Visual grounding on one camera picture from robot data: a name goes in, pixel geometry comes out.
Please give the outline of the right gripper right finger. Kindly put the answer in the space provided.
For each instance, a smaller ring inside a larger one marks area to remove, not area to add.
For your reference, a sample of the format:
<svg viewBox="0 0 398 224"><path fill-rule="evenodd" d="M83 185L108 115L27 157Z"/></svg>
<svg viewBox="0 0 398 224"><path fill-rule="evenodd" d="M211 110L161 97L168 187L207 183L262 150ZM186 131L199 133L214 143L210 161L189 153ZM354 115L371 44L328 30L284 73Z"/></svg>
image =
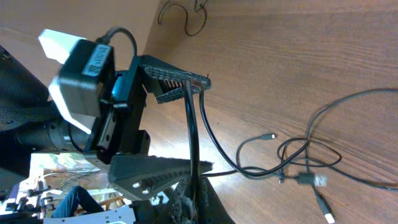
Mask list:
<svg viewBox="0 0 398 224"><path fill-rule="evenodd" d="M235 224L227 213L207 177L200 179L198 222L202 224Z"/></svg>

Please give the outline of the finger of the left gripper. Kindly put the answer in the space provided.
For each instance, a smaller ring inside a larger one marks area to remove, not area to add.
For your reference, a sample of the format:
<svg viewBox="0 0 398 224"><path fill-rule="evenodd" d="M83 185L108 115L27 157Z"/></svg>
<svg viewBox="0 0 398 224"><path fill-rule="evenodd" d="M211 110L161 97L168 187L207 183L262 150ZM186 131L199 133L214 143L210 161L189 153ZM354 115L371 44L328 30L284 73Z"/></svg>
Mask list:
<svg viewBox="0 0 398 224"><path fill-rule="evenodd" d="M150 55L140 56L138 68L143 73L145 89L154 94L158 104L183 98L185 80L196 80L205 90L211 88L208 77L179 69Z"/></svg>
<svg viewBox="0 0 398 224"><path fill-rule="evenodd" d="M109 181L129 200L149 200L177 182L188 182L187 197L194 200L198 177L192 177L191 161L155 156L115 155L111 159Z"/></svg>

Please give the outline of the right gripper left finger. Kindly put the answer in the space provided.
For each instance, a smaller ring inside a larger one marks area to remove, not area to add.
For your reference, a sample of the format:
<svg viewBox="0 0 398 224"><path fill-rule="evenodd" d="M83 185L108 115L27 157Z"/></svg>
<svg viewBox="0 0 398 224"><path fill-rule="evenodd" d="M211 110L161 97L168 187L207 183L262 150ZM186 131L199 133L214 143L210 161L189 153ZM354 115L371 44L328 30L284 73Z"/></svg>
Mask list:
<svg viewBox="0 0 398 224"><path fill-rule="evenodd" d="M194 224L196 208L190 198L190 177L180 180L173 191L169 202L159 211L159 216L153 221L155 224Z"/></svg>

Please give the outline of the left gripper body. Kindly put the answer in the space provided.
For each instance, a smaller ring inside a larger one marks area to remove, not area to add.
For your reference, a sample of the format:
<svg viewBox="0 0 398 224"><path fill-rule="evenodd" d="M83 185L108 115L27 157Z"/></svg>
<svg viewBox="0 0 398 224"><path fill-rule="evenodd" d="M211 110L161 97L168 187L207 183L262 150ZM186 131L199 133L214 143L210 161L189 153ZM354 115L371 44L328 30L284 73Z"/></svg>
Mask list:
<svg viewBox="0 0 398 224"><path fill-rule="evenodd" d="M139 68L140 56L134 57L128 70L116 72L107 95L101 99L103 115L97 118L86 142L86 153L109 164L116 154L147 154L150 136L140 130L147 93Z"/></svg>

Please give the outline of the black cable short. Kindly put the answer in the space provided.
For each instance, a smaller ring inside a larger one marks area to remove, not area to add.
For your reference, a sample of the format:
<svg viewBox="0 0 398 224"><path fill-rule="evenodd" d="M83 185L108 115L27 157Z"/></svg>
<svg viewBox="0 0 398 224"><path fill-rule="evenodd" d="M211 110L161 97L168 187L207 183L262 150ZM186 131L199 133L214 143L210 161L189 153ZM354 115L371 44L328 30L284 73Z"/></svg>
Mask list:
<svg viewBox="0 0 398 224"><path fill-rule="evenodd" d="M181 9L183 9L184 13L185 13L185 20L184 20L184 27L183 27L183 31L185 33L185 35L189 36L189 37L194 37L196 35L198 35L203 28L205 27L207 20L208 20L208 13L206 10L206 5L208 3L208 0L204 0L204 1L199 1L199 0L195 0L194 2L194 6L193 6L193 11L195 13L199 13L200 11L203 12L203 22L200 26L200 28L195 31L195 32L189 32L188 31L188 21L189 21L189 12L187 10L186 7L184 7L183 5L179 4L179 3L172 3L171 0L167 0L161 7L158 16L157 16L157 24L158 25L162 25L163 22L163 18L166 14L166 12L171 8L171 7L179 7Z"/></svg>

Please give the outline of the black usb cable long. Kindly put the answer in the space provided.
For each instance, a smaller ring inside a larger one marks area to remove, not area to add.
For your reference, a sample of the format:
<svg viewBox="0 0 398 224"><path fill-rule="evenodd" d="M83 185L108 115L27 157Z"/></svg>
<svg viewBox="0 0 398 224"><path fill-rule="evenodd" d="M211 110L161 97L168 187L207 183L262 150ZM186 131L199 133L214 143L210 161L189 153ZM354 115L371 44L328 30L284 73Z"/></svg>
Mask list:
<svg viewBox="0 0 398 224"><path fill-rule="evenodd" d="M324 170L330 188L291 188L287 195L264 191L234 214L238 223L320 223L315 198L324 196L340 223L397 222L397 89L375 88L316 108L310 96L238 99L245 121L273 124L293 137L277 152L292 148L285 168Z"/></svg>

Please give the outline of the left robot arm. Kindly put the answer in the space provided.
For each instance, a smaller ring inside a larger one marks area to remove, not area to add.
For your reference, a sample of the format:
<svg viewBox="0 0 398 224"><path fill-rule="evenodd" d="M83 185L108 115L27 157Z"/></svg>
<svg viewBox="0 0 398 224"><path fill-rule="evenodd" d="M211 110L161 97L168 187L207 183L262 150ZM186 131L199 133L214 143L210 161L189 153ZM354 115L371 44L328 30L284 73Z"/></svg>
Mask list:
<svg viewBox="0 0 398 224"><path fill-rule="evenodd" d="M50 87L7 50L1 50L1 188L28 176L35 151L91 156L116 188L132 200L147 200L182 179L195 194L213 165L199 158L194 94L210 79L150 55L133 58L128 70L114 67L111 46L81 40ZM189 159L148 154L150 136L140 129L146 98L183 100Z"/></svg>

